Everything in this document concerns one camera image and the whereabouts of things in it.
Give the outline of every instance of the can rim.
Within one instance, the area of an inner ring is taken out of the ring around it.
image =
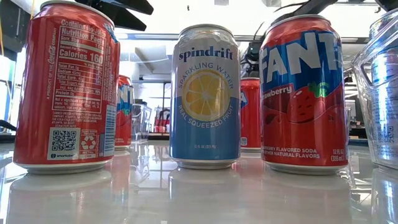
[[[381,19],[383,19],[383,18],[385,18],[386,16],[389,16],[389,15],[395,13],[395,12],[398,12],[398,8],[396,8],[396,9],[394,9],[394,10],[391,10],[391,11],[389,11],[389,12],[386,12],[386,13],[384,13],[383,15],[381,15],[376,21],[374,21],[374,22],[369,26],[370,30],[372,29],[372,26],[373,26],[375,23],[379,22]]]
[[[281,25],[281,24],[283,24],[283,23],[285,23],[285,22],[293,21],[293,20],[295,20],[295,19],[303,19],[303,18],[319,18],[319,19],[324,19],[324,20],[328,21],[329,24],[331,24],[330,21],[329,21],[328,19],[326,19],[325,17],[320,16],[320,15],[318,15],[318,14],[306,14],[306,15],[293,16],[293,17],[290,17],[290,18],[286,18],[286,19],[284,19],[284,20],[281,20],[281,21],[275,23],[274,25],[270,26],[270,28],[268,28],[267,31],[266,31],[266,35],[267,35],[267,34],[269,33],[269,31],[271,31],[273,28],[275,28],[275,27],[277,27],[277,26],[279,26],[279,25]]]
[[[226,32],[229,32],[229,34],[231,34],[231,35],[233,36],[232,32],[231,32],[229,29],[227,29],[227,28],[225,28],[225,27],[223,27],[223,26],[216,25],[216,24],[197,24],[197,25],[193,25],[193,26],[188,26],[187,28],[183,29],[183,30],[180,32],[179,37],[180,37],[184,32],[186,32],[186,31],[188,31],[188,30],[190,30],[190,29],[198,28],[198,27],[214,27],[214,28],[219,28],[219,29],[225,30]]]
[[[244,78],[241,78],[241,80],[259,80],[260,78],[258,78],[258,77],[244,77]]]
[[[88,9],[88,10],[93,11],[93,12],[99,14],[100,16],[104,17],[106,20],[108,20],[108,21],[112,24],[112,26],[113,26],[113,28],[114,28],[114,23],[113,23],[113,21],[111,20],[111,18],[109,18],[107,15],[103,14],[103,13],[100,12],[99,10],[94,9],[94,8],[92,8],[92,7],[89,7],[89,6],[85,5],[85,4],[78,3],[78,2],[74,2],[74,1],[50,0],[50,1],[43,2],[43,4],[40,6],[40,10],[42,10],[42,8],[43,8],[44,6],[48,6],[49,4],[70,4],[70,5],[82,7],[82,8],[84,8],[84,9]]]

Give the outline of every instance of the spindrift logo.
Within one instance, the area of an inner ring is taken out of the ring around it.
[[[191,51],[187,51],[184,53],[180,53],[179,58],[180,60],[184,60],[184,62],[187,62],[187,59],[189,57],[221,57],[221,58],[228,58],[232,60],[232,55],[233,52],[231,52],[231,49],[224,49],[221,48],[221,50],[214,50],[214,46],[210,46],[209,49],[206,50],[195,50],[194,47],[192,47]]]

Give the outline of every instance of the red object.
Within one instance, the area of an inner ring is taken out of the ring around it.
[[[271,27],[260,58],[262,158],[271,166],[347,165],[341,61],[341,39],[320,16]]]
[[[261,148],[260,79],[241,80],[241,148]]]
[[[131,120],[133,89],[130,78],[120,75],[118,83],[118,105],[116,112],[116,147],[131,145]]]
[[[51,170],[113,157],[120,57],[113,27],[75,2],[48,2],[31,20],[15,163]]]

